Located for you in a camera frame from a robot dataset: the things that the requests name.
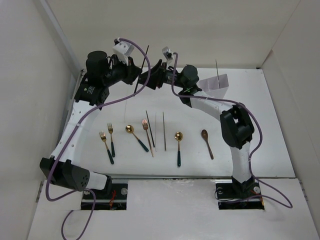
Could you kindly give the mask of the gold fork green handle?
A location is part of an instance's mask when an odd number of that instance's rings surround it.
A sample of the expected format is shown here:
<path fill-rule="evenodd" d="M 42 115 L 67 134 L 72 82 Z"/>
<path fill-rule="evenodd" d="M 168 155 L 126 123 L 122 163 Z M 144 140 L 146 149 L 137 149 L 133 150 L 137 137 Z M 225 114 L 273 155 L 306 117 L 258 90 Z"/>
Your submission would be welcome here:
<path fill-rule="evenodd" d="M 111 142 L 111 154 L 113 157 L 116 156 L 116 153 L 115 153 L 115 146 L 114 146 L 114 141 L 113 141 L 113 126 L 111 123 L 108 123 L 107 124 L 107 128 L 108 128 L 108 132 L 110 134 L 110 142 Z"/>
<path fill-rule="evenodd" d="M 109 161 L 113 165 L 115 162 L 114 162 L 113 156 L 111 154 L 111 151 L 109 150 L 109 147 L 107 145 L 106 134 L 103 131 L 100 131 L 99 132 L 99 136 L 100 136 L 100 139 L 102 140 L 102 142 L 104 143 L 104 146 L 106 148 L 106 151 L 107 151 L 107 154 L 108 154 L 108 157 L 109 157 Z"/>

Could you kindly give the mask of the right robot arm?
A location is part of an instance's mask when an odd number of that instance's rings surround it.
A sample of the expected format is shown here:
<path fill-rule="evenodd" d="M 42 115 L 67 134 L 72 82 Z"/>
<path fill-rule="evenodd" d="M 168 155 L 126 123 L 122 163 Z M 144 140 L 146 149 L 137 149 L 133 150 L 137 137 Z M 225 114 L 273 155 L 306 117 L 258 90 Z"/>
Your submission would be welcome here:
<path fill-rule="evenodd" d="M 198 85 L 198 70 L 186 65 L 181 72 L 167 67 L 161 60 L 139 77 L 138 82 L 150 89 L 163 84 L 179 87 L 177 93 L 183 104 L 198 109 L 220 122 L 222 138 L 230 147 L 233 172 L 231 175 L 232 199 L 251 199 L 256 181 L 251 168 L 250 145 L 255 131 L 247 108 L 232 100 L 209 96 Z"/>

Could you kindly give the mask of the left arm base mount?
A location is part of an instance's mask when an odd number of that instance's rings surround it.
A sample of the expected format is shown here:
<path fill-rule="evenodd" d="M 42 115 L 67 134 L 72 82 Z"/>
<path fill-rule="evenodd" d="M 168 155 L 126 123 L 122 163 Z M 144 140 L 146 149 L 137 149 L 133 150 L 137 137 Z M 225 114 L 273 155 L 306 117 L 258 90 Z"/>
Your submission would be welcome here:
<path fill-rule="evenodd" d="M 103 211 L 124 211 L 127 209 L 128 180 L 114 179 L 111 190 L 105 193 L 102 190 L 93 189 L 96 201 L 94 210 Z M 85 191 L 82 194 L 80 203 L 81 210 L 91 210 L 94 203 L 94 196 L 91 192 Z"/>

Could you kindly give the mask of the silver metal chopstick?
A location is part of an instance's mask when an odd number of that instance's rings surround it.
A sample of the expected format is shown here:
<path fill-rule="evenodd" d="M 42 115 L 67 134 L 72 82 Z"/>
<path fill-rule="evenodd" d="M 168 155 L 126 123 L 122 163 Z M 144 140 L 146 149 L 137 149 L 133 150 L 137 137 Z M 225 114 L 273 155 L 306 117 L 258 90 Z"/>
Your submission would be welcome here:
<path fill-rule="evenodd" d="M 221 88 L 221 84 L 220 84 L 220 75 L 219 75 L 219 68 L 218 68 L 217 59 L 215 59 L 215 68 L 216 68 L 218 88 L 220 89 Z"/>

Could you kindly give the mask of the gold spoon dark handle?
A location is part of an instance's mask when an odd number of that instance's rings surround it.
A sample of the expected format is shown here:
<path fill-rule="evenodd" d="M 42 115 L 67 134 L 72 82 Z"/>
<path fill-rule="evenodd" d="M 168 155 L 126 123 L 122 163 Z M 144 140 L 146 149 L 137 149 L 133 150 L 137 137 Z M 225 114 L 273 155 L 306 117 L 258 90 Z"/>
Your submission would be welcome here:
<path fill-rule="evenodd" d="M 180 143 L 183 140 L 183 133 L 176 132 L 174 138 L 178 142 L 178 145 L 177 145 L 177 167 L 180 168 L 181 167 L 181 146 L 180 146 Z"/>

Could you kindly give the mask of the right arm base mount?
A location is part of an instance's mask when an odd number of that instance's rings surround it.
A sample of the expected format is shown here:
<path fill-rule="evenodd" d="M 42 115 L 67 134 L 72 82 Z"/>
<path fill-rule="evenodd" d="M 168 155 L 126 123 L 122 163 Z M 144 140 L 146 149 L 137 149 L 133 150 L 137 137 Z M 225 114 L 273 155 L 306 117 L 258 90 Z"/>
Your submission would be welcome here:
<path fill-rule="evenodd" d="M 232 182 L 216 182 L 214 196 L 219 210 L 264 210 L 259 183 L 254 182 L 244 192 L 237 192 Z"/>

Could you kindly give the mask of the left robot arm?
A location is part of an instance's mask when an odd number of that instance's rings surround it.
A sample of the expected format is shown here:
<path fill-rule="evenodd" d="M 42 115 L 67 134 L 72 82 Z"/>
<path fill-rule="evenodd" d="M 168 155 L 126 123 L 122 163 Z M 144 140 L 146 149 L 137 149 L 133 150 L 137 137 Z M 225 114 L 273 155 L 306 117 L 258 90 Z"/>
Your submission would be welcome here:
<path fill-rule="evenodd" d="M 112 192 L 112 178 L 80 166 L 86 137 L 107 100 L 109 88 L 118 82 L 131 85 L 141 68 L 130 56 L 96 50 L 87 55 L 86 73 L 75 93 L 72 111 L 59 143 L 49 158 L 42 158 L 39 167 L 48 184 L 74 192 L 94 190 L 100 198 Z"/>

